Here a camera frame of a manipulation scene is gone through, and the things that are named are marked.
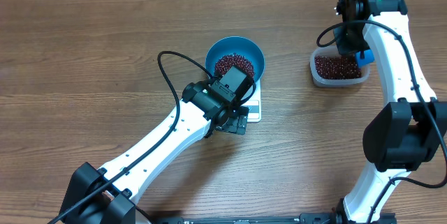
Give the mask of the blue plastic measuring scoop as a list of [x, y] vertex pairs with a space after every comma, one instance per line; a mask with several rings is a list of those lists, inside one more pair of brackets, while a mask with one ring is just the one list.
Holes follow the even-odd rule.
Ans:
[[374, 62], [374, 55], [371, 50], [359, 51], [355, 53], [356, 62], [359, 68]]

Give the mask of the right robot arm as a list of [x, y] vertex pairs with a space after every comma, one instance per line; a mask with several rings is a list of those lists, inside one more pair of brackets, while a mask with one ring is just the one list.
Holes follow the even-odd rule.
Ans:
[[431, 188], [409, 175], [437, 149], [446, 149], [446, 103], [438, 101], [420, 69], [404, 0], [339, 0], [336, 10], [343, 19], [334, 27], [338, 50], [371, 51], [384, 106], [363, 133], [366, 165], [332, 222], [395, 223], [381, 209], [399, 182]]

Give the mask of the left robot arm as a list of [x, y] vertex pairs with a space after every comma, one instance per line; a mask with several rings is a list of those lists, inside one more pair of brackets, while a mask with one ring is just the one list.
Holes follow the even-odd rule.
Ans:
[[153, 180], [187, 147], [215, 130], [243, 135], [255, 84], [211, 79], [188, 84], [173, 111], [141, 141], [95, 169], [72, 175], [56, 223], [148, 223], [137, 210]]

